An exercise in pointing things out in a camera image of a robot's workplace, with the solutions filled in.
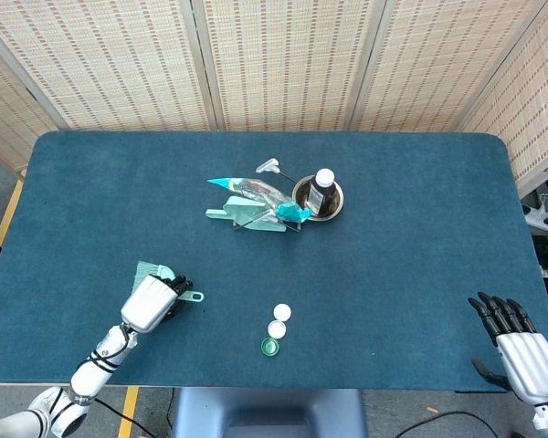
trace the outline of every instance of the bottle label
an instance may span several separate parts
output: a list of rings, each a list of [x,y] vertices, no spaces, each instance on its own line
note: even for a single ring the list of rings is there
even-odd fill
[[[323,198],[324,195],[311,184],[311,190],[309,191],[309,197],[307,198],[307,207],[309,207],[313,213],[319,214]]]

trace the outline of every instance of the green bottle cap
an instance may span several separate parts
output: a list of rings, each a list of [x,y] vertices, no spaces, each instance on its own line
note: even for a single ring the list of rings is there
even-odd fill
[[[277,340],[273,338],[264,338],[262,340],[262,353],[265,356],[276,356],[280,350],[280,345]]]

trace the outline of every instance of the blue felt tablecloth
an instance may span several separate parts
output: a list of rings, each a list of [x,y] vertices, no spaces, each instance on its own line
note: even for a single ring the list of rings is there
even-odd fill
[[[205,218],[275,156],[335,171],[342,213],[301,233]],[[287,193],[279,175],[264,179]],[[121,322],[136,263],[205,292],[143,335],[118,384],[491,390],[467,297],[548,301],[503,143],[485,134],[55,132],[39,139],[0,259],[0,382],[65,382]],[[267,358],[272,309],[292,307]]]

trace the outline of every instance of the metal bowl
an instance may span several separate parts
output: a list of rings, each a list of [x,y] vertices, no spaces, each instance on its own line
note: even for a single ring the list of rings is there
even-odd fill
[[[305,176],[300,181],[296,183],[294,189],[292,189],[292,199],[294,202],[300,205],[300,207],[305,208],[307,203],[307,197],[309,196],[309,191],[311,189],[310,181],[314,175]],[[343,190],[341,186],[335,182],[335,187],[337,190],[331,199],[331,208],[330,213],[325,216],[318,216],[317,214],[312,214],[309,218],[310,221],[314,222],[325,222],[330,221],[343,209]]]

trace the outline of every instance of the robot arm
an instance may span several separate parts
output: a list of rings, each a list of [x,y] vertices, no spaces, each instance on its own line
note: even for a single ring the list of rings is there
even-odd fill
[[[540,436],[548,437],[548,341],[537,333],[523,307],[508,299],[478,293],[482,303],[469,298],[477,310],[493,345],[500,353],[507,376],[489,371],[479,359],[472,363],[487,382],[530,404],[535,415],[533,424]]]
[[[45,438],[49,431],[65,438],[77,431],[101,388],[136,347],[138,333],[149,333],[173,316],[183,304],[177,299],[191,286],[184,276],[172,281],[147,276],[122,307],[124,322],[78,365],[68,389],[49,388],[28,410],[0,420],[0,438]]]

